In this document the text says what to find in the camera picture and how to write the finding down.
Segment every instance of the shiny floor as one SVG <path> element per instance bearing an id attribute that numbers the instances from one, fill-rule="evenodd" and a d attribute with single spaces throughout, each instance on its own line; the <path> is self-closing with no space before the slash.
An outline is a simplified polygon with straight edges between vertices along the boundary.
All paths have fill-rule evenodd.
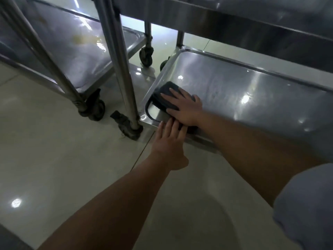
<path id="1" fill-rule="evenodd" d="M 90 0 L 47 0 L 97 16 Z M 123 17 L 123 25 L 144 24 Z M 177 32 L 152 26 L 153 65 L 130 59 L 139 102 L 174 50 Z M 184 44 L 299 78 L 327 74 L 186 34 Z M 0 223 L 37 248 L 76 210 L 128 173 L 150 151 L 153 131 L 124 138 L 109 115 L 125 112 L 115 76 L 102 86 L 100 122 L 78 115 L 61 97 L 0 65 Z M 298 249 L 274 224 L 271 208 L 220 155 L 185 144 L 189 167 L 162 186 L 135 249 Z"/>

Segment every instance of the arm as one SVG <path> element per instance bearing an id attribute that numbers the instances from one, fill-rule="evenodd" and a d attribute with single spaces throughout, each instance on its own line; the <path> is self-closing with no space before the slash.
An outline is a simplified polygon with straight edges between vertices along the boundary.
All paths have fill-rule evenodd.
<path id="1" fill-rule="evenodd" d="M 188 165 L 187 127 L 161 122 L 151 154 L 65 221 L 39 250 L 132 249 L 152 203 L 171 170 Z"/>
<path id="2" fill-rule="evenodd" d="M 180 111 L 168 113 L 188 126 L 198 126 L 214 141 L 229 164 L 272 206 L 275 198 L 296 174 L 322 164 L 311 151 L 273 134 L 202 110 L 180 89 L 183 96 L 170 90 L 175 98 L 162 95 Z"/>

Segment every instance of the gray sleeve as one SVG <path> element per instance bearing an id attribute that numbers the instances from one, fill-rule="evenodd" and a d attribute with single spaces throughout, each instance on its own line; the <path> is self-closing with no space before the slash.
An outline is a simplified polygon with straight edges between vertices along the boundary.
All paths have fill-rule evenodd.
<path id="1" fill-rule="evenodd" d="M 333 249 L 333 164 L 294 176 L 276 198 L 273 218 L 303 249 Z"/>

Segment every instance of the forearm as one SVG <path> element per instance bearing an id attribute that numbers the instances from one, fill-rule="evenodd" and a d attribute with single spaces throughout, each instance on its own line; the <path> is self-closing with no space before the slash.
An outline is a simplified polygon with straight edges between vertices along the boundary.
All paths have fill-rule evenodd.
<path id="1" fill-rule="evenodd" d="M 270 204 L 297 173 L 323 162 L 311 151 L 273 134 L 202 112 L 198 126 L 230 165 Z"/>
<path id="2" fill-rule="evenodd" d="M 99 193 L 40 250 L 132 249 L 169 171 L 155 155 Z"/>

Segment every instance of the hand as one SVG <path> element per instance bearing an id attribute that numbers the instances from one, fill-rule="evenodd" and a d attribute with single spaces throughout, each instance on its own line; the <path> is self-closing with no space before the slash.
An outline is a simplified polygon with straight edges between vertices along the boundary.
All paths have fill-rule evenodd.
<path id="1" fill-rule="evenodd" d="M 151 155 L 166 162 L 168 170 L 185 168 L 189 164 L 189 160 L 185 157 L 183 151 L 187 126 L 182 126 L 179 131 L 179 122 L 177 120 L 173 122 L 173 119 L 170 118 L 166 123 L 164 132 L 163 127 L 164 123 L 162 121 L 156 131 Z"/>
<path id="2" fill-rule="evenodd" d="M 176 118 L 182 124 L 187 126 L 197 126 L 199 113 L 202 112 L 202 102 L 197 95 L 194 95 L 195 102 L 192 100 L 191 95 L 184 89 L 179 88 L 180 93 L 170 88 L 170 92 L 176 97 L 161 94 L 161 96 L 179 108 L 179 111 L 167 109 L 167 113 Z"/>

